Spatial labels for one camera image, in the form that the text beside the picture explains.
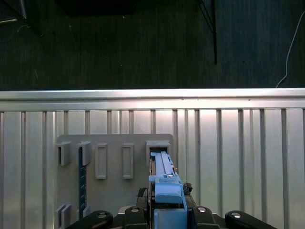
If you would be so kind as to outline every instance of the silver bolt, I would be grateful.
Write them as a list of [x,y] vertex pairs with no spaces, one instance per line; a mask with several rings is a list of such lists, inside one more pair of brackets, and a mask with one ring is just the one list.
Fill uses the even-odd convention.
[[106,214],[105,213],[100,213],[98,214],[97,218],[105,218],[106,217]]
[[200,212],[206,212],[206,209],[205,209],[205,208],[198,208],[198,211],[200,211]]
[[237,219],[239,219],[239,218],[241,217],[241,215],[238,214],[238,213],[236,213],[236,212],[233,212],[233,213],[232,213],[232,216],[233,216],[234,218],[237,218]]

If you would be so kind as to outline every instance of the aluminum panel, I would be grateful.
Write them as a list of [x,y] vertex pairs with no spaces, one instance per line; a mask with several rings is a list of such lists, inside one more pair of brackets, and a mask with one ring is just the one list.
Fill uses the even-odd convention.
[[90,134],[107,133],[107,111],[90,111]]
[[41,229],[43,216],[42,112],[25,113],[25,229]]
[[217,111],[200,110],[200,205],[212,212],[221,211],[217,152]]
[[68,133],[70,135],[85,133],[85,112],[69,111],[68,112]]
[[3,228],[3,182],[4,182],[4,113],[0,113],[0,228]]
[[21,125],[21,112],[5,112],[4,120],[3,228],[19,229],[24,225],[24,187],[21,186],[24,123]]
[[193,186],[192,197],[200,203],[200,172],[199,172],[199,122],[198,111],[187,110],[186,118],[186,182]]
[[266,219],[284,228],[282,111],[265,110]]
[[222,110],[223,210],[240,209],[238,110]]
[[[173,162],[198,204],[304,227],[304,89],[0,92],[0,107],[0,228],[55,227],[54,142],[63,133],[170,133]],[[45,183],[33,190],[31,176]],[[42,207],[37,217],[32,205]]]
[[133,112],[133,133],[134,134],[151,133],[151,111]]
[[178,169],[182,182],[186,182],[186,118],[185,110],[178,110]]
[[121,111],[121,134],[129,133],[129,111]]
[[252,180],[252,187],[253,187],[253,196],[252,196],[252,212],[249,214],[257,217],[258,219],[263,219],[262,215],[262,144],[261,144],[261,137],[264,137],[264,127],[262,127],[262,111],[260,110],[251,110],[250,118],[251,118],[251,152],[253,155],[253,180]]
[[57,157],[55,152],[56,138],[63,134],[63,113],[47,112],[45,117],[45,212],[46,229],[54,228],[56,207]]
[[111,133],[120,133],[120,111],[111,111]]
[[242,147],[241,158],[241,210],[246,212],[253,211],[252,196],[253,196],[253,178],[254,178],[254,164],[253,152],[251,150],[251,111],[243,110],[240,112],[240,146]]
[[305,228],[305,169],[304,169],[304,116],[302,109],[286,111],[287,128],[287,166],[288,225],[293,228]]

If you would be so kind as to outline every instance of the corrugated metal wall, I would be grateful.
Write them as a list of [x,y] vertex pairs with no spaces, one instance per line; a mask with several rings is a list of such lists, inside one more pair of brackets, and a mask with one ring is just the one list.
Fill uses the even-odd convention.
[[56,228],[57,136],[126,133],[172,134],[173,161],[198,204],[304,228],[304,117],[303,109],[1,113],[1,228]]

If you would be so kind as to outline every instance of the gray mounting plate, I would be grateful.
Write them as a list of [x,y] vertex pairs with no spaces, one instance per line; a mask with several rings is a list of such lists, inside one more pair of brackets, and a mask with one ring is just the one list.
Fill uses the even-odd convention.
[[106,210],[115,216],[121,207],[134,205],[139,188],[148,186],[147,147],[168,147],[172,155],[170,145],[173,146],[170,134],[59,136],[57,206],[71,204],[71,222],[78,219],[80,146],[86,146],[83,158],[89,161],[87,205],[92,212]]

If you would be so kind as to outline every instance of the gray plastic bracket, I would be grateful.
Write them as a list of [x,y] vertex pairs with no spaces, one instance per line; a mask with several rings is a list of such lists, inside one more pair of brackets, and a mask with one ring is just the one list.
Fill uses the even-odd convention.
[[71,204],[68,204],[62,211],[61,211],[61,228],[67,228],[71,225]]
[[96,146],[95,151],[95,178],[107,178],[107,144],[102,143]]
[[82,165],[85,166],[91,161],[91,142],[81,142],[77,147],[82,147]]
[[61,205],[55,211],[55,228],[65,229],[71,224],[71,204]]
[[167,148],[167,153],[171,152],[169,141],[146,141],[146,165],[149,166],[151,148]]
[[71,162],[70,143],[71,142],[61,142],[56,144],[58,151],[58,164],[60,166],[65,166]]
[[88,205],[87,207],[85,207],[85,209],[82,211],[82,216],[85,217],[87,215],[89,215],[91,213],[91,206]]
[[123,145],[123,179],[133,179],[133,143]]
[[[85,209],[82,211],[82,217],[85,217],[85,216],[89,215],[90,213],[91,213],[91,206],[87,205],[87,207],[85,207]],[[77,211],[76,211],[76,220],[80,220],[79,209],[77,209]]]

